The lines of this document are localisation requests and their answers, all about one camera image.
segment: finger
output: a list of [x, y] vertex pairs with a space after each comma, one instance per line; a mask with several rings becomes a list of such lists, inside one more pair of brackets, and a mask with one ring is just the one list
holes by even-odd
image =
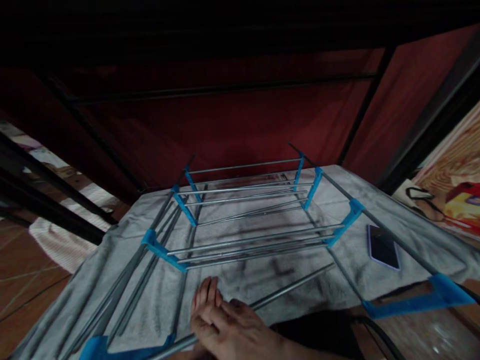
[[232, 317], [229, 317], [227, 313], [220, 307], [212, 306], [206, 311], [209, 311], [209, 319], [211, 320], [212, 324], [215, 325], [218, 330], [220, 330], [220, 332], [226, 331], [232, 324], [235, 323], [235, 320]]
[[211, 280], [210, 288], [208, 289], [207, 302], [209, 304], [215, 304], [215, 296], [217, 295], [217, 284], [219, 282], [218, 277], [214, 277]]
[[197, 290], [197, 292], [198, 292], [198, 295], [196, 297], [197, 306], [205, 304], [205, 302], [207, 301], [207, 293], [209, 291], [209, 284], [210, 284], [210, 276], [206, 277], [205, 280], [202, 281], [200, 287]]
[[219, 333], [213, 326], [203, 321], [200, 316], [195, 316], [190, 322], [190, 328], [207, 350], [211, 352], [216, 348]]
[[222, 301], [224, 300], [222, 294], [220, 293], [220, 290], [216, 290], [215, 292], [215, 306], [219, 307]]

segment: black metal frame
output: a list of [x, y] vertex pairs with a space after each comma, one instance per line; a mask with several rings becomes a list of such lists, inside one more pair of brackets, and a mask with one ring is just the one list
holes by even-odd
[[406, 136], [377, 181], [378, 188], [392, 195], [479, 101], [480, 31]]
[[25, 184], [19, 178], [0, 167], [1, 194], [17, 205], [70, 231], [71, 233], [100, 245], [105, 233], [47, 195]]
[[84, 196], [79, 191], [75, 190], [68, 182], [63, 180], [61, 177], [57, 176], [53, 171], [48, 167], [43, 165], [36, 158], [31, 156], [15, 142], [10, 140], [8, 136], [0, 132], [0, 151], [3, 154], [8, 155], [12, 159], [15, 159], [17, 162], [23, 166], [29, 168], [32, 173], [37, 174], [40, 178], [44, 179], [48, 183], [52, 184], [58, 190], [60, 190], [65, 195], [73, 199], [73, 201], [79, 203], [88, 211], [100, 216], [107, 223], [114, 225], [119, 222], [115, 220], [109, 213], [104, 211], [101, 207], [95, 205], [90, 201], [86, 196]]

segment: red fabric panel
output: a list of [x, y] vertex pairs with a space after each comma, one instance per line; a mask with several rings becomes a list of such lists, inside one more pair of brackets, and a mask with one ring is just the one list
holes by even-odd
[[0, 107], [7, 121], [127, 204], [139, 193], [29, 71], [0, 69]]
[[375, 184], [478, 25], [397, 48], [343, 167]]

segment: blue plastic connector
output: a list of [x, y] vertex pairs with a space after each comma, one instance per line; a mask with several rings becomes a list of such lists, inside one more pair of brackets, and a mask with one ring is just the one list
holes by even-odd
[[[195, 185], [194, 180], [192, 179], [192, 176], [190, 175], [189, 171], [190, 171], [190, 166], [188, 165], [185, 166], [185, 177], [188, 180], [188, 183], [190, 184], [192, 191], [198, 191], [197, 186]], [[202, 198], [200, 197], [199, 194], [195, 194], [195, 197], [199, 203], [202, 202]]]
[[319, 187], [320, 180], [322, 180], [322, 174], [323, 170], [320, 167], [315, 168], [315, 180], [313, 180], [313, 185], [310, 187], [310, 191], [308, 192], [308, 197], [306, 198], [306, 201], [302, 204], [302, 208], [306, 211], [310, 207], [310, 203], [312, 202], [312, 199], [314, 198], [315, 192], [317, 191], [317, 188]]
[[167, 255], [168, 251], [157, 241], [157, 234], [155, 230], [148, 229], [141, 240], [142, 244], [146, 245], [146, 248], [154, 253], [159, 258], [165, 260], [167, 263], [173, 265], [182, 273], [187, 272], [188, 263], [178, 263], [179, 258], [174, 255]]
[[181, 210], [185, 213], [186, 217], [190, 221], [190, 224], [193, 227], [197, 226], [197, 220], [195, 220], [194, 216], [190, 212], [189, 208], [185, 206], [185, 202], [182, 197], [179, 195], [180, 188], [178, 185], [174, 185], [171, 190], [173, 192], [173, 198], [176, 200], [178, 206], [180, 206]]
[[345, 226], [333, 231], [333, 235], [335, 235], [334, 238], [325, 240], [325, 243], [328, 244], [329, 248], [331, 248], [337, 242], [337, 240], [340, 239], [344, 232], [346, 232], [347, 229], [355, 222], [355, 220], [359, 218], [359, 216], [362, 214], [362, 210], [365, 209], [365, 206], [363, 206], [362, 203], [357, 199], [350, 200], [349, 204], [350, 212], [341, 222]]
[[294, 182], [295, 185], [299, 183], [300, 173], [302, 172], [302, 168], [304, 167], [304, 161], [305, 161], [305, 154], [303, 152], [300, 152], [299, 154], [301, 159], [300, 159], [300, 162], [298, 163], [298, 169], [295, 174], [295, 182]]
[[144, 360], [161, 352], [175, 342], [175, 334], [170, 334], [162, 346], [144, 347], [122, 352], [108, 352], [108, 336], [94, 336], [89, 339], [80, 355], [80, 360]]
[[432, 293], [379, 307], [375, 307], [370, 301], [363, 301], [363, 307], [372, 319], [382, 319], [394, 315], [420, 313], [476, 303], [471, 296], [442, 273], [435, 274], [428, 280], [433, 285]]

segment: floor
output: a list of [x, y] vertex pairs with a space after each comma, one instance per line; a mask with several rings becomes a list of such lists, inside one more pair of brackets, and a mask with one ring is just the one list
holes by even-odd
[[[91, 183], [81, 174], [65, 180], [77, 190]], [[66, 199], [48, 183], [37, 183], [35, 187], [57, 202]], [[121, 219], [129, 208], [120, 206], [113, 217]], [[36, 219], [25, 210], [15, 214], [29, 221]], [[7, 219], [0, 221], [0, 359], [17, 347], [62, 292], [70, 276], [50, 260], [28, 229]]]

